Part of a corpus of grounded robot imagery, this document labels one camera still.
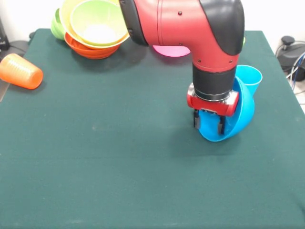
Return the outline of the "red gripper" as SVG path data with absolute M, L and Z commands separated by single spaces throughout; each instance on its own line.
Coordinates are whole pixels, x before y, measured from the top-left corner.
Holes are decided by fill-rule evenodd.
M 202 100 L 195 95 L 194 89 L 189 89 L 186 95 L 186 101 L 189 107 L 193 108 L 193 126 L 197 130 L 200 129 L 201 121 L 199 110 L 206 110 L 220 115 L 218 123 L 218 134 L 224 135 L 225 132 L 225 116 L 233 116 L 239 102 L 239 92 L 232 91 L 229 97 L 221 102 L 211 102 Z

